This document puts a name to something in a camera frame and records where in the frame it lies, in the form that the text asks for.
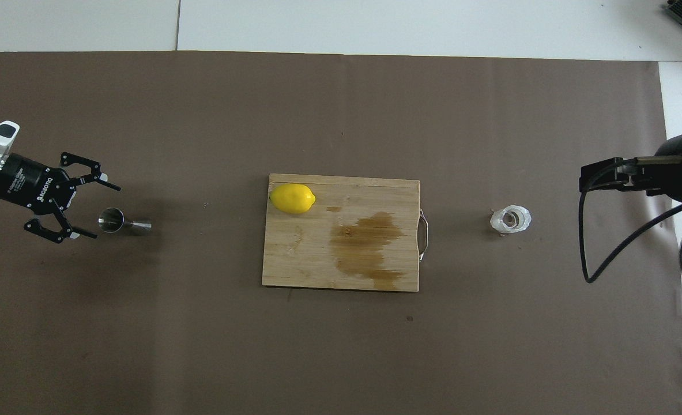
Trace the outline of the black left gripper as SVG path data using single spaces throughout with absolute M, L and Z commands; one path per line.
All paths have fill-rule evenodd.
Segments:
M 90 168 L 90 173 L 70 179 L 63 168 L 71 165 L 84 165 Z M 0 199 L 32 211 L 34 217 L 24 224 L 24 229 L 43 239 L 57 244 L 80 236 L 97 239 L 95 233 L 69 223 L 65 215 L 76 188 L 91 182 L 122 191 L 108 181 L 108 175 L 101 172 L 101 164 L 95 160 L 62 152 L 61 168 L 55 168 L 11 153 L 0 170 Z M 59 229 L 43 226 L 40 218 L 47 215 L 54 216 Z

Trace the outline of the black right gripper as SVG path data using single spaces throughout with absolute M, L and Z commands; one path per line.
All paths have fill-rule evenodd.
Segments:
M 591 182 L 600 171 L 612 167 Z M 638 157 L 634 174 L 625 173 L 625 159 L 612 157 L 580 167 L 580 192 L 618 190 L 645 191 L 647 196 L 666 195 L 682 202 L 682 135 L 667 140 L 651 157 Z

